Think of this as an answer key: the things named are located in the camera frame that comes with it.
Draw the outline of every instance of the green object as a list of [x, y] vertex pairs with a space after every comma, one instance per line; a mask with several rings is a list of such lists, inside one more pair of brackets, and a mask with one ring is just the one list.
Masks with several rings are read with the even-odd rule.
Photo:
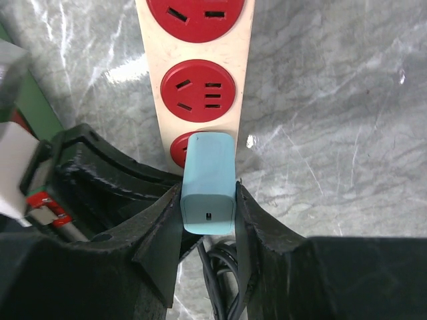
[[[12, 43], [2, 24], [0, 24], [0, 39]], [[23, 80], [16, 106], [38, 140], [50, 141], [54, 135], [64, 130], [30, 72]]]

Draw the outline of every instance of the power plug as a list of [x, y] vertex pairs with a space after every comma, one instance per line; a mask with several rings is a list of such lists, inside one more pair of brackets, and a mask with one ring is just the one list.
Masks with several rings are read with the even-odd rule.
[[225, 235], [234, 228], [236, 166], [234, 139], [199, 132], [188, 139], [181, 193], [184, 228], [198, 235]]

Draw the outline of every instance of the beige power strip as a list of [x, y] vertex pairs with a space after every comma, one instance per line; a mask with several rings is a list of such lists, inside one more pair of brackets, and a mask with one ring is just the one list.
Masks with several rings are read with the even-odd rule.
[[[136, 0], [136, 4], [167, 165], [172, 173], [182, 174], [183, 169], [175, 164], [169, 152], [171, 144], [180, 135], [192, 131], [219, 131], [230, 134], [237, 141], [255, 0], [245, 1], [242, 13], [230, 31], [207, 43], [188, 43], [175, 38], [157, 23], [147, 0]], [[160, 91], [164, 75], [174, 65], [192, 59], [221, 65], [236, 83], [234, 104], [219, 119], [206, 123], [184, 121], [171, 113], [163, 102]]]

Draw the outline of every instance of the white plastic part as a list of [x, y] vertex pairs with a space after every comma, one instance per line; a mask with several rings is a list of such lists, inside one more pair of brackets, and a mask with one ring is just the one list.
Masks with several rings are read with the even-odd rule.
[[[246, 0], [240, 18], [229, 32], [207, 43], [188, 43], [173, 37], [154, 19], [147, 0], [136, 0], [136, 5], [167, 165], [172, 173], [182, 175], [183, 169], [173, 162], [169, 152], [180, 135], [191, 131], [219, 131], [238, 140], [255, 0]], [[221, 65], [236, 83], [236, 100], [219, 119], [207, 123], [187, 122], [173, 115], [163, 103], [160, 93], [163, 76], [174, 65], [192, 59]]]
[[0, 123], [0, 213], [31, 225], [25, 218], [27, 203], [19, 190], [21, 178], [38, 140], [14, 122]]

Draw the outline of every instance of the power cord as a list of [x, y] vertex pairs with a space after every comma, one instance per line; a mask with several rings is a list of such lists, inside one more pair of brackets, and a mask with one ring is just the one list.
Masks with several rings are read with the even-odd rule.
[[[207, 293], [209, 295], [213, 314], [216, 320], [239, 320], [244, 310], [241, 285], [238, 275], [238, 253], [236, 244], [226, 245], [219, 243], [213, 245], [206, 252], [203, 242], [197, 246], [201, 262], [203, 263], [203, 277]], [[234, 297], [233, 302], [227, 307], [227, 292], [224, 275], [233, 273], [238, 284], [238, 294]]]

